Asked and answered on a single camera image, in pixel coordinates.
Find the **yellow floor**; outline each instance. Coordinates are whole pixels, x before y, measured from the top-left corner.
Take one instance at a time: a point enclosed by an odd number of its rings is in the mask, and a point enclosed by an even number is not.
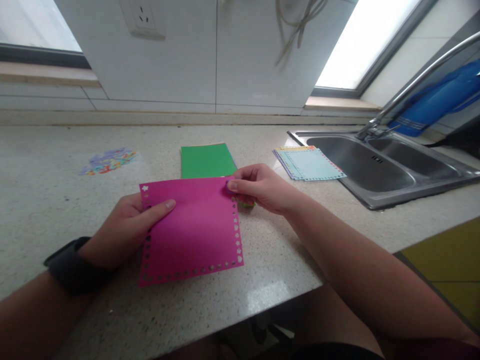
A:
[[[480,217],[402,254],[480,331]]]

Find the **left hand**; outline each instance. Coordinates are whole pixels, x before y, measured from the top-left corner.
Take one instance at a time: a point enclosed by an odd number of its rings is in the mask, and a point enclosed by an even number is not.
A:
[[[143,211],[140,193],[122,197],[96,234],[78,250],[78,255],[96,267],[115,270],[132,256],[148,230],[175,205],[175,200],[170,199]]]

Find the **forearm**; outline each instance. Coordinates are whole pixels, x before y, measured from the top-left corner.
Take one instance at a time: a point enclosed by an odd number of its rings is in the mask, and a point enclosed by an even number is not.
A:
[[[286,219],[364,322],[398,338],[471,337],[445,303],[393,255],[306,195],[297,204]]]
[[[92,295],[69,295],[48,271],[0,302],[0,358],[49,359]]]

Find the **sink drain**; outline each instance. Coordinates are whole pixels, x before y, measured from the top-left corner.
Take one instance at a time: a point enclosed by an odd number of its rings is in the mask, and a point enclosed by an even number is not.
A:
[[[376,157],[375,155],[373,155],[373,156],[371,157],[371,159],[375,160],[375,161],[376,161],[377,163],[379,163],[379,164],[381,164],[381,163],[384,162],[381,158]]]

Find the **window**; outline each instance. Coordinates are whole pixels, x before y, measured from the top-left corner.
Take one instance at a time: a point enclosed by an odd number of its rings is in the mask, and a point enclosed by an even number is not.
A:
[[[54,0],[1,0],[0,61],[90,69]]]
[[[359,98],[435,0],[358,0],[312,95]]]

